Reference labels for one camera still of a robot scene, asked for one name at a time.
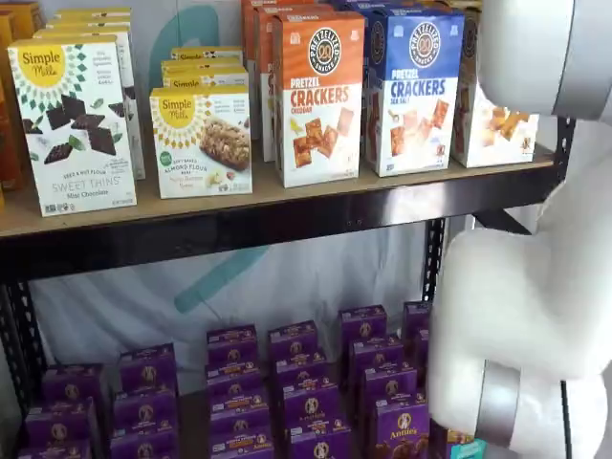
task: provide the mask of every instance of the blue cracker box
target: blue cracker box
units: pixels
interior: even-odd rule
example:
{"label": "blue cracker box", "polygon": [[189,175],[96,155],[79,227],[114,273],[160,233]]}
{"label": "blue cracker box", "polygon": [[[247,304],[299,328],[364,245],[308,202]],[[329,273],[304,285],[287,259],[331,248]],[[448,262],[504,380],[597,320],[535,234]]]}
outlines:
{"label": "blue cracker box", "polygon": [[463,14],[435,3],[363,14],[366,160],[381,177],[448,167]]}
{"label": "blue cracker box", "polygon": [[127,428],[137,423],[177,418],[176,392],[173,388],[142,387],[119,392],[113,405],[115,428]]}

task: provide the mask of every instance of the cracker image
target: cracker image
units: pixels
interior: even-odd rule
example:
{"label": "cracker image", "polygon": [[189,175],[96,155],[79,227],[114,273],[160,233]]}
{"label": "cracker image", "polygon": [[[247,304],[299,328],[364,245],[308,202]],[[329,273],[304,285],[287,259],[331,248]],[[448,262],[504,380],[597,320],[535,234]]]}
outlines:
{"label": "cracker image", "polygon": [[354,115],[355,114],[348,108],[342,107],[340,110],[337,130],[342,136],[348,136],[348,133],[351,130],[351,122],[353,121]]}
{"label": "cracker image", "polygon": [[299,137],[294,140],[294,152],[296,167],[303,167],[313,161],[308,137]]}
{"label": "cracker image", "polygon": [[251,163],[249,133],[220,118],[211,117],[204,121],[200,150],[234,170],[245,170]]}

